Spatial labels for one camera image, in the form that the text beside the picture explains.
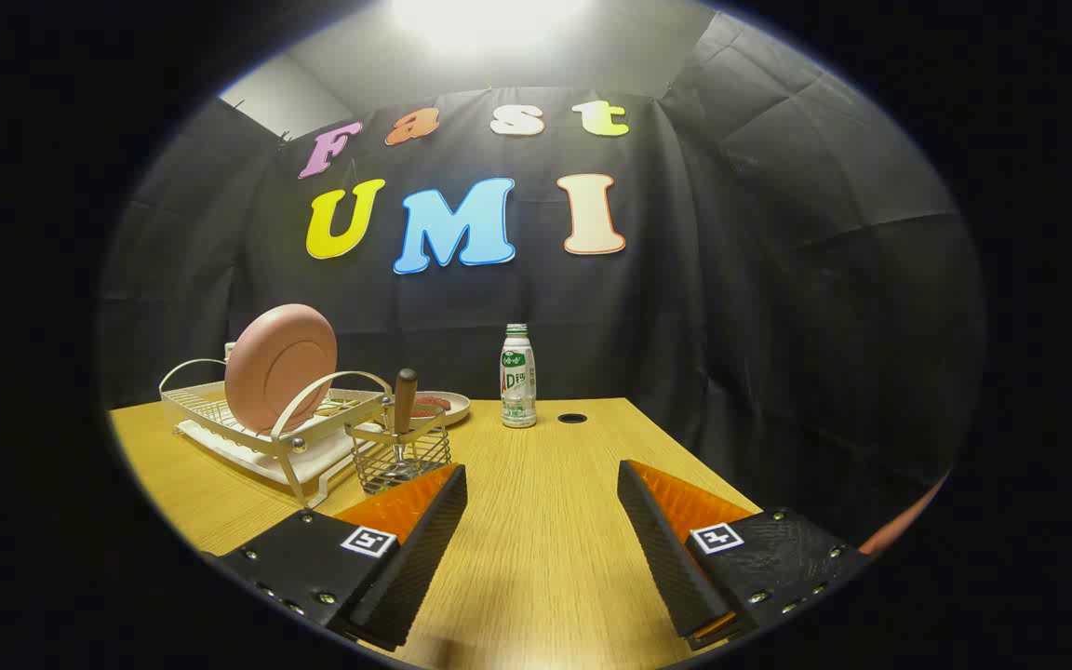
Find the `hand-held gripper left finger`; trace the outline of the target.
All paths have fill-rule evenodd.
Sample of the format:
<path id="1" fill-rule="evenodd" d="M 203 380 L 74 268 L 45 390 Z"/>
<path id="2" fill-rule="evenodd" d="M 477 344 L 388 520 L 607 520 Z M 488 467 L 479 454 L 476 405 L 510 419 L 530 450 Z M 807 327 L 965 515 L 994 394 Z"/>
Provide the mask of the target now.
<path id="1" fill-rule="evenodd" d="M 215 565 L 295 616 L 393 651 L 408 639 L 467 502 L 465 468 L 448 463 L 344 512 L 289 515 Z"/>

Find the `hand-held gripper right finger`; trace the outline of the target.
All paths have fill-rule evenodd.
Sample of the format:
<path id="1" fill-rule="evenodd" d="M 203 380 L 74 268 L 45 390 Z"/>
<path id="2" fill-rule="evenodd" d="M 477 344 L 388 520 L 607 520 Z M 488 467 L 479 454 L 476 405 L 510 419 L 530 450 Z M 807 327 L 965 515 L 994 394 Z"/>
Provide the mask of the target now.
<path id="1" fill-rule="evenodd" d="M 751 512 L 645 463 L 620 462 L 617 500 L 669 620 L 693 651 L 769 632 L 869 565 L 868 555 L 796 510 Z"/>

